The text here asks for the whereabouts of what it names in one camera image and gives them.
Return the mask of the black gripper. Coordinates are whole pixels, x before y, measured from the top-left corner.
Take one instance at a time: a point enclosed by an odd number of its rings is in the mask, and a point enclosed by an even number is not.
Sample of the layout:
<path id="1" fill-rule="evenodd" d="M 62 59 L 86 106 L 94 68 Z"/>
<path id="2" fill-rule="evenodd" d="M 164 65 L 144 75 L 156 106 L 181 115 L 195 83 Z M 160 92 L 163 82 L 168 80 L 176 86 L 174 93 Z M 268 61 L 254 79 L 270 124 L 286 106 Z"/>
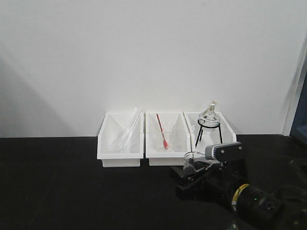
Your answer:
<path id="1" fill-rule="evenodd" d="M 195 171 L 191 166 L 170 166 L 170 174 L 177 181 L 176 196 L 181 200 L 213 202 L 232 208 L 235 191 L 248 182 L 245 159 L 212 161 L 213 165 Z"/>

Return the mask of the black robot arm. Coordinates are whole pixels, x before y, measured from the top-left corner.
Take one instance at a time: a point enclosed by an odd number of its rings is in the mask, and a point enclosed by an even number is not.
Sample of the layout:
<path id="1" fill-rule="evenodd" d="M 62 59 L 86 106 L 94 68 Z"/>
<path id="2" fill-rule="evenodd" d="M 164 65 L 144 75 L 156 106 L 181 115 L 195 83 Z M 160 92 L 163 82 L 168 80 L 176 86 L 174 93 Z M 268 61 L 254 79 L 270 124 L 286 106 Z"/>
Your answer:
<path id="1" fill-rule="evenodd" d="M 177 179 L 176 196 L 181 200 L 212 202 L 260 230 L 305 230 L 305 191 L 286 186 L 270 194 L 248 181 L 244 159 L 196 161 L 181 169 L 171 167 Z"/>

